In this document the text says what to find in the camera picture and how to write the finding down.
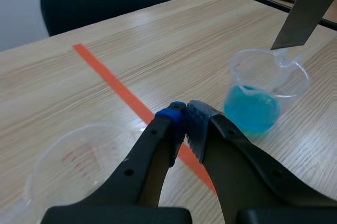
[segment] measuring cup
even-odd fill
[[[137,134],[94,123],[64,135],[37,160],[26,181],[26,199],[0,216],[0,224],[36,224],[47,208],[84,199],[108,179]]]
[[[302,56],[287,60],[288,49],[248,49],[231,59],[231,79],[224,103],[226,117],[241,130],[265,131],[310,85]]]

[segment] wall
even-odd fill
[[[0,51],[46,37],[39,0],[0,0]]]

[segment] empty plastic cup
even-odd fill
[[[106,123],[64,135],[37,160],[26,182],[26,199],[0,215],[0,224],[37,224],[49,207],[84,199],[108,179],[138,135],[139,130]]]

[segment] blue liquid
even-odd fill
[[[244,88],[257,90],[251,86]],[[224,113],[239,129],[261,132],[275,124],[280,108],[278,102],[269,95],[247,95],[239,86],[234,86],[225,101]]]

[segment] orange tape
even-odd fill
[[[105,65],[98,61],[83,44],[73,45],[73,48],[101,76],[101,78],[110,85],[110,87],[140,117],[140,119],[146,124],[149,124],[151,120],[153,120],[153,113],[132,92],[130,92],[130,90],[127,89]],[[211,178],[204,166],[199,163],[199,160],[186,144],[181,145],[178,156],[212,191],[215,192]]]

